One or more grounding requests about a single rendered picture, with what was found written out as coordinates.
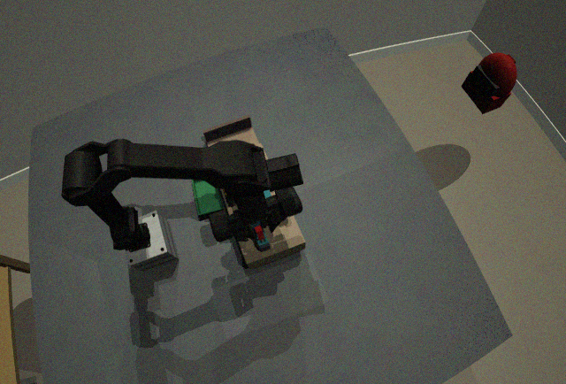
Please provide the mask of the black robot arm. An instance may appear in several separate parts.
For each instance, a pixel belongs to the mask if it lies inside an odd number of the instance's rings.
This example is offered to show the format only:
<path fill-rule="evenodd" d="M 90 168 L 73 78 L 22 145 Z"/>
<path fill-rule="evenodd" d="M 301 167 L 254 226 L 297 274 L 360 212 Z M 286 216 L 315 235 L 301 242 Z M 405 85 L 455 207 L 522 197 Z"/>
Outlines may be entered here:
<path fill-rule="evenodd" d="M 108 154 L 106 171 L 99 158 L 104 154 Z M 148 224 L 138 224 L 138 211 L 122 207 L 111 193 L 132 177 L 204 180 L 232 193 L 241 204 L 254 202 L 265 190 L 303 184 L 295 153 L 266 160 L 263 148 L 242 140 L 220 141 L 209 148 L 140 144 L 123 138 L 88 142 L 65 156 L 61 196 L 75 207 L 90 207 L 110 227 L 114 250 L 150 247 Z"/>

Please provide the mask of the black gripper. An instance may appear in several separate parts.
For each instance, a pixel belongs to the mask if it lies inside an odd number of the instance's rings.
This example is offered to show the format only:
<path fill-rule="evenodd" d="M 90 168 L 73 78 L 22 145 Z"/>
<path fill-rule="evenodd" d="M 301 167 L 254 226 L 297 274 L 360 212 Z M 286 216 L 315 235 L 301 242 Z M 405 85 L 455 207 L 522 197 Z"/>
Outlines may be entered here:
<path fill-rule="evenodd" d="M 256 239 L 249 224 L 267 218 L 272 233 L 286 217 L 290 218 L 302 213 L 302 202 L 294 187 L 276 190 L 274 196 L 266 199 L 262 191 L 259 198 L 249 204 L 241 204 L 235 199 L 234 201 L 239 209 L 237 212 L 227 217 L 224 209 L 212 213 L 209 217 L 211 230 L 217 242 L 232 239 L 233 236 Z"/>

